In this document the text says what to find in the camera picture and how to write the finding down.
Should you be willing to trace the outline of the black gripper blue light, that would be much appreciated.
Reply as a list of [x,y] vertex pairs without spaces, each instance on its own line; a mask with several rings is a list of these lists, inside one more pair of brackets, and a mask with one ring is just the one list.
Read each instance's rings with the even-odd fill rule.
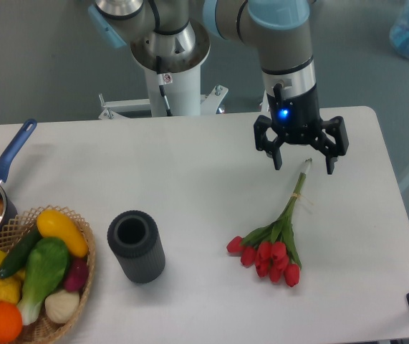
[[260,115],[254,123],[256,149],[273,160],[276,170],[282,167],[281,144],[277,138],[269,140],[266,134],[272,128],[281,142],[311,145],[322,153],[327,174],[332,175],[338,158],[345,156],[349,147],[344,118],[320,118],[316,85],[301,95],[285,98],[282,84],[277,83],[273,94],[267,95],[271,119]]

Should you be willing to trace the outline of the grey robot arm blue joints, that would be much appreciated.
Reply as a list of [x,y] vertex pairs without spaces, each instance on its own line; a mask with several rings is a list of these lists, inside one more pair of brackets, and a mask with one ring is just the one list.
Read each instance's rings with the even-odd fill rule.
[[93,1],[95,26],[116,44],[177,34],[191,20],[225,40],[257,50],[266,75],[302,71],[312,62],[309,1]]

